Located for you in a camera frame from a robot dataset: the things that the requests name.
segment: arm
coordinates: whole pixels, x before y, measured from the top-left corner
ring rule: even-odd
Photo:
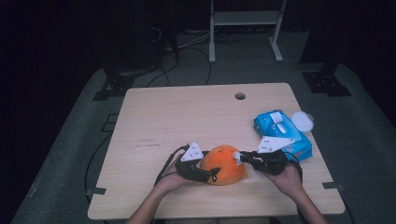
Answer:
[[[190,180],[187,180],[176,173],[175,163],[173,162],[169,166],[163,178],[157,183],[157,185],[148,194],[147,198],[126,221],[126,224],[150,223],[154,218],[163,197],[171,191],[179,189],[188,182],[190,182]]]
[[[327,224],[328,221],[306,194],[297,169],[288,164],[280,175],[265,174],[276,187],[289,196],[296,204],[309,223]]]

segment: blue package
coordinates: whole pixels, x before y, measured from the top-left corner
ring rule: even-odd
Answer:
[[[260,136],[294,139],[293,144],[281,149],[294,155],[299,161],[312,157],[311,142],[303,132],[295,127],[282,110],[278,109],[260,114],[254,119],[253,128]],[[293,160],[293,157],[288,153],[286,153],[286,156],[289,160]]]

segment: orange object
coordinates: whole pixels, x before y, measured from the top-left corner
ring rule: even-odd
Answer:
[[[235,151],[239,150],[232,146],[222,145],[214,147],[204,156],[201,160],[201,169],[208,171],[220,168],[217,173],[217,181],[213,182],[213,179],[209,178],[208,184],[230,185],[248,176],[245,164],[236,164],[236,159],[233,157]]]

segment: table top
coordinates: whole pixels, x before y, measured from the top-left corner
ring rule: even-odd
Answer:
[[[237,93],[246,98],[238,100]],[[243,151],[257,149],[261,138],[253,120],[261,113],[281,109],[286,115],[301,111],[287,83],[130,89],[125,95],[96,187],[91,219],[128,218],[152,189],[169,155],[197,142],[201,150],[231,145]],[[323,214],[345,211],[311,132],[313,157],[301,162],[304,188]],[[246,164],[246,179],[213,186],[192,182],[168,194],[156,218],[268,217],[297,214],[296,205],[264,175]]]

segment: table hole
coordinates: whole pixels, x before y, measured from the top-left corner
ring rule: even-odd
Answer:
[[[247,97],[246,97],[246,95],[245,95],[244,93],[242,93],[242,92],[237,92],[237,93],[235,94],[235,98],[236,98],[237,100],[245,100],[245,98],[247,98]]]

